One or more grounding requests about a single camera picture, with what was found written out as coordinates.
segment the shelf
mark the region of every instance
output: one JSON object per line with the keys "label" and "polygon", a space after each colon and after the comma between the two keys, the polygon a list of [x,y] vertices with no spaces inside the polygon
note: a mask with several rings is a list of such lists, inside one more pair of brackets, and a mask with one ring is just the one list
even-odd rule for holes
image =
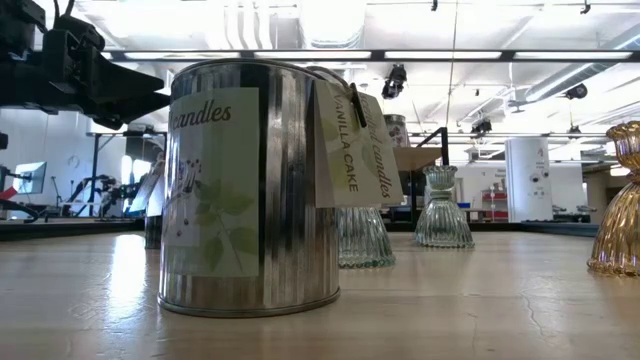
{"label": "shelf", "polygon": [[415,171],[442,157],[440,148],[393,148],[399,171]]}

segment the amber glass vase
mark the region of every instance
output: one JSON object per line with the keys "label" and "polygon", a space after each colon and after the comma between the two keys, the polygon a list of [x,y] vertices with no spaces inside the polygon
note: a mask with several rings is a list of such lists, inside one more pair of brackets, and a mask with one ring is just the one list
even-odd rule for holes
{"label": "amber glass vase", "polygon": [[341,268],[377,268],[395,263],[378,209],[341,208],[336,210],[336,218]]}
{"label": "amber glass vase", "polygon": [[631,180],[611,201],[593,244],[589,268],[604,273],[640,275],[640,122],[607,131],[620,165]]}
{"label": "amber glass vase", "polygon": [[422,210],[415,238],[418,245],[436,248],[474,247],[467,219],[453,199],[455,166],[430,166],[424,170],[427,177],[425,195],[429,203]]}

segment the table surface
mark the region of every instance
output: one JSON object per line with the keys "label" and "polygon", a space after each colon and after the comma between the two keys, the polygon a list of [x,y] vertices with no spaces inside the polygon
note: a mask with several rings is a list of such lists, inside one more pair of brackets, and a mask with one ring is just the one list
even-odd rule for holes
{"label": "table surface", "polygon": [[160,310],[159,252],[137,235],[0,243],[0,357],[640,359],[640,280],[589,273],[590,239],[410,239],[392,235],[395,267],[342,271],[332,305],[241,320]]}

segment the ceiling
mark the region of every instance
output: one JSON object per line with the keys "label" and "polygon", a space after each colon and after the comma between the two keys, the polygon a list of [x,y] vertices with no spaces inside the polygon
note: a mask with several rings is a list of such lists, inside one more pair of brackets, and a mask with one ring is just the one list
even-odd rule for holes
{"label": "ceiling", "polygon": [[[37,2],[51,26],[53,0]],[[640,35],[640,1],[590,3],[591,11],[583,15],[583,1],[566,0],[440,0],[437,11],[431,11],[431,1],[411,0],[77,0],[73,15],[93,23],[108,49],[126,50],[300,49],[316,46],[315,40],[363,49],[584,50],[612,49],[612,40],[636,29]],[[167,70],[175,73],[186,65],[127,64],[162,78]],[[393,64],[341,65],[351,69],[348,80],[379,95]],[[415,133],[441,126],[469,132],[480,118],[491,119],[494,132],[566,132],[573,120],[584,133],[602,133],[613,124],[640,119],[640,64],[630,63],[586,79],[585,99],[550,96],[508,106],[509,100],[519,100],[519,92],[570,65],[408,63],[402,94],[380,100],[385,113],[404,115],[409,132]],[[491,106],[482,114],[474,112],[486,104]],[[166,118],[165,109],[142,121],[162,127]],[[591,143],[574,145],[582,150],[600,146]]]}

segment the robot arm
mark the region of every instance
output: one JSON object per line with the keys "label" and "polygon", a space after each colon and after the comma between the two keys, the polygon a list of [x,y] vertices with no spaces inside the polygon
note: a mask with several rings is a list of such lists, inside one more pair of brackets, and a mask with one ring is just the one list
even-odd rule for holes
{"label": "robot arm", "polygon": [[[119,129],[169,105],[169,96],[155,92],[163,80],[109,62],[104,39],[69,12],[47,31],[33,1],[0,0],[0,107],[79,111]],[[44,33],[41,53],[33,52],[36,27]]]}

